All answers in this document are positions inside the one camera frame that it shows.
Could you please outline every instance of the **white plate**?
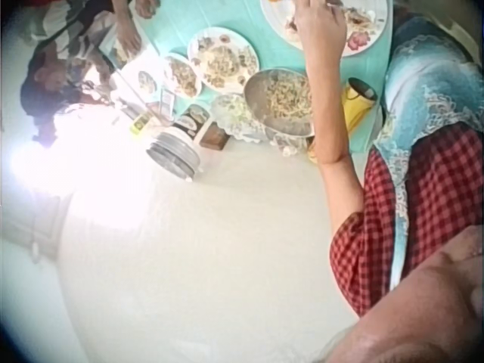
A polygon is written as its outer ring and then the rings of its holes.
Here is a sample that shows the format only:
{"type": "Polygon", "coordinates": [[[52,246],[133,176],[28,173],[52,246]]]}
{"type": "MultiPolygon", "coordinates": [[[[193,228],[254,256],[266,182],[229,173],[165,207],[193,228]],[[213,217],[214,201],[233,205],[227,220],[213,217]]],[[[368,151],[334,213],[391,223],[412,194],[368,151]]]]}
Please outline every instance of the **white plate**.
{"type": "Polygon", "coordinates": [[[224,131],[245,142],[266,140],[264,126],[253,118],[250,108],[241,95],[220,95],[210,105],[210,113],[224,131]]]}
{"type": "MultiPolygon", "coordinates": [[[[286,42],[302,50],[303,47],[298,35],[291,34],[286,30],[286,23],[294,14],[293,0],[279,0],[278,2],[260,0],[260,3],[265,19],[272,29],[286,42]]],[[[348,27],[348,41],[343,52],[343,56],[348,57],[370,48],[380,38],[388,21],[388,4],[387,0],[343,0],[343,4],[346,8],[356,8],[364,11],[373,20],[374,24],[368,32],[370,40],[365,45],[354,49],[349,47],[349,42],[356,29],[353,29],[351,26],[348,27]]]]}
{"type": "Polygon", "coordinates": [[[161,59],[150,51],[144,51],[134,60],[123,67],[121,76],[141,97],[143,102],[159,102],[163,87],[163,74],[161,72],[161,59]],[[141,78],[149,80],[151,87],[143,87],[141,78]]]}
{"type": "Polygon", "coordinates": [[[250,43],[243,36],[233,32],[232,30],[219,27],[206,28],[192,38],[192,40],[188,43],[188,59],[194,65],[194,68],[197,71],[198,76],[202,79],[203,83],[205,83],[207,87],[220,93],[241,94],[244,91],[244,84],[239,82],[239,78],[243,77],[244,82],[246,82],[253,74],[259,72],[260,68],[259,59],[252,45],[250,45],[250,43]],[[229,42],[223,42],[220,39],[221,36],[227,36],[229,38],[229,42]],[[222,87],[215,87],[208,81],[206,74],[203,71],[203,68],[206,65],[206,57],[203,55],[209,54],[209,52],[199,50],[199,41],[202,39],[210,39],[212,41],[213,44],[208,47],[209,50],[219,46],[226,46],[237,56],[237,61],[240,59],[239,52],[245,51],[247,54],[253,57],[253,66],[251,69],[249,67],[240,67],[238,72],[233,76],[223,78],[224,85],[222,87]]]}
{"type": "Polygon", "coordinates": [[[168,53],[167,55],[165,55],[165,57],[163,57],[163,83],[169,91],[173,92],[175,95],[177,95],[179,97],[187,98],[187,99],[192,99],[192,98],[197,97],[202,92],[202,87],[203,87],[202,86],[202,80],[197,75],[197,72],[195,72],[193,64],[190,63],[190,61],[188,61],[187,58],[183,57],[180,54],[176,54],[176,53],[168,53]],[[177,61],[182,62],[183,64],[186,64],[194,72],[195,76],[197,77],[196,81],[195,81],[195,88],[197,89],[197,93],[196,93],[195,96],[191,97],[191,96],[185,94],[182,91],[182,89],[178,86],[177,82],[169,79],[169,77],[166,74],[168,69],[169,69],[169,60],[167,59],[168,57],[171,57],[171,58],[173,58],[177,61]]]}

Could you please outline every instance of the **hand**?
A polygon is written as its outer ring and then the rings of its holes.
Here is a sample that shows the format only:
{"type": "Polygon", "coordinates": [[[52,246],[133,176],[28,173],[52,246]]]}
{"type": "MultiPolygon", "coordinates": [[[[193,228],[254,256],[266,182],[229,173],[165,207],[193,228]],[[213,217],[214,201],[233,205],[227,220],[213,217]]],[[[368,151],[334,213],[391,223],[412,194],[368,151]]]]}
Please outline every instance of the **hand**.
{"type": "Polygon", "coordinates": [[[136,0],[135,9],[140,17],[151,19],[160,7],[160,0],[136,0]]]}
{"type": "Polygon", "coordinates": [[[118,40],[128,56],[134,57],[141,50],[141,37],[131,17],[118,20],[118,40]]]}
{"type": "Polygon", "coordinates": [[[346,20],[341,8],[326,0],[295,0],[296,26],[308,62],[339,68],[346,44],[346,20]]]}
{"type": "Polygon", "coordinates": [[[102,64],[96,65],[96,70],[99,73],[99,81],[102,85],[109,85],[109,80],[111,78],[111,72],[109,70],[109,66],[103,60],[102,64]]]}

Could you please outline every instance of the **plate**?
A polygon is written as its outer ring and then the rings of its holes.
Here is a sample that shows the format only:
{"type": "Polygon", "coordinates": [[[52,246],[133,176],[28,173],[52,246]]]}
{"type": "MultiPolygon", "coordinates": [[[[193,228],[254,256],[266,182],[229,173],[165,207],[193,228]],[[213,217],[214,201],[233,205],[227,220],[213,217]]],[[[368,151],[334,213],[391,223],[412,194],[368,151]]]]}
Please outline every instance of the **plate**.
{"type": "Polygon", "coordinates": [[[188,43],[188,59],[209,88],[220,93],[244,91],[247,80],[259,71],[259,59],[250,43],[232,30],[211,27],[188,43]]]}
{"type": "MultiPolygon", "coordinates": [[[[387,0],[343,0],[345,8],[354,8],[366,15],[371,24],[369,27],[348,24],[348,39],[343,56],[348,57],[370,48],[383,34],[388,21],[387,0]]],[[[262,12],[272,29],[292,46],[303,49],[296,32],[287,29],[287,23],[294,14],[293,0],[260,0],[262,12]]]]}
{"type": "Polygon", "coordinates": [[[181,56],[180,54],[176,53],[168,53],[165,57],[163,57],[163,83],[165,87],[173,92],[175,95],[182,97],[182,98],[195,98],[202,92],[202,81],[200,77],[197,76],[193,65],[188,61],[187,58],[181,56]],[[193,82],[193,94],[189,95],[183,91],[183,88],[179,85],[177,79],[171,73],[172,68],[170,67],[170,58],[174,59],[175,61],[181,62],[185,66],[187,66],[187,71],[191,71],[194,77],[193,82]]]}
{"type": "Polygon", "coordinates": [[[218,96],[210,105],[210,113],[218,127],[237,140],[255,143],[267,140],[264,126],[254,119],[241,95],[218,96]]]}
{"type": "Polygon", "coordinates": [[[121,76],[140,96],[144,103],[159,102],[163,88],[161,60],[150,51],[144,51],[123,67],[121,76]]]}

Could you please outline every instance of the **wall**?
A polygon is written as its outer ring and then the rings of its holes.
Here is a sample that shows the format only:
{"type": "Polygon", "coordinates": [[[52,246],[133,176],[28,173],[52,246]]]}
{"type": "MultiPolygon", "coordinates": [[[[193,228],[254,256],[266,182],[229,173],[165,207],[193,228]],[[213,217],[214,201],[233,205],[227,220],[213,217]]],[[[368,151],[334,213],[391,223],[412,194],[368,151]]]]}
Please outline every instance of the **wall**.
{"type": "Polygon", "coordinates": [[[48,259],[34,264],[27,251],[2,241],[2,325],[33,363],[88,363],[48,259]]]}
{"type": "MultiPolygon", "coordinates": [[[[21,23],[18,14],[2,33],[2,227],[6,219],[29,224],[33,212],[30,192],[12,172],[15,152],[36,133],[20,106],[20,85],[34,49],[17,36],[21,23]]],[[[5,240],[5,230],[0,248],[0,313],[11,339],[35,363],[87,363],[64,305],[56,265],[47,259],[35,265],[28,250],[5,240]]]]}
{"type": "Polygon", "coordinates": [[[20,86],[34,49],[17,36],[22,19],[18,14],[2,34],[2,204],[4,217],[26,222],[32,218],[33,203],[12,171],[14,154],[36,134],[32,118],[20,106],[20,86]]]}

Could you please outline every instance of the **red checkered shirt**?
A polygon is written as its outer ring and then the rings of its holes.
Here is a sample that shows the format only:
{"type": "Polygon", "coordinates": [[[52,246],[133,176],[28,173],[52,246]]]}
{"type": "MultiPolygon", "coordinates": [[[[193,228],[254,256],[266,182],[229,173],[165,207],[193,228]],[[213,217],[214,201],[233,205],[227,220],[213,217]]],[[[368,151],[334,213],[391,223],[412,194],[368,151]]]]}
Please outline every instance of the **red checkered shirt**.
{"type": "MultiPolygon", "coordinates": [[[[482,179],[482,133],[469,126],[446,126],[414,145],[403,277],[467,226],[482,224],[482,179]]],[[[364,203],[364,212],[344,222],[330,248],[338,286],[360,316],[389,292],[395,234],[395,189],[376,148],[365,171],[364,203]]]]}

